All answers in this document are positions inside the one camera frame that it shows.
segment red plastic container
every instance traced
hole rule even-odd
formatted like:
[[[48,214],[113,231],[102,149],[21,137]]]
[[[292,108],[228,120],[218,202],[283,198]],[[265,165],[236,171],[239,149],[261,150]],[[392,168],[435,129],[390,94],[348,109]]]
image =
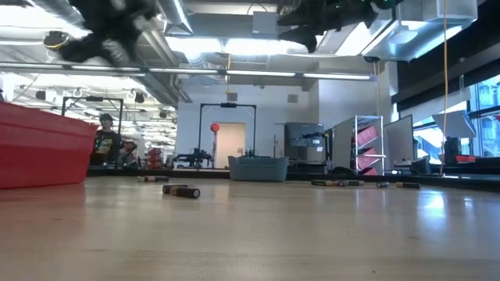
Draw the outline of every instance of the red plastic container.
[[[0,103],[0,189],[81,183],[97,126]]]

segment plastic bin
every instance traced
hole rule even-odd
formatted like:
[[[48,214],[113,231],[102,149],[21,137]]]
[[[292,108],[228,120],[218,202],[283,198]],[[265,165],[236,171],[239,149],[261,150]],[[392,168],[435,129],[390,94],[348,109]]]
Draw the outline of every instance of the plastic bin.
[[[284,182],[287,179],[288,157],[235,158],[229,156],[232,180]]]
[[[97,126],[0,103],[0,189],[81,183]]]

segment rack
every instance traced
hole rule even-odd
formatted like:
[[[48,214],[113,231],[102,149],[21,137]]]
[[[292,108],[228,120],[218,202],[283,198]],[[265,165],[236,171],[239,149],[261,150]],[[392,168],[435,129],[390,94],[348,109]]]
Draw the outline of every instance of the rack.
[[[384,175],[384,119],[353,116],[334,127],[334,166],[361,175]]]

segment doorway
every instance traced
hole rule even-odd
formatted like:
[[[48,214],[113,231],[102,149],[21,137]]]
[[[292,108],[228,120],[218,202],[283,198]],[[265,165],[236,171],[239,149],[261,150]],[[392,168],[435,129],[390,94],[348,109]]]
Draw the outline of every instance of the doorway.
[[[218,169],[229,166],[227,156],[239,157],[245,153],[246,124],[218,123],[216,164]]]

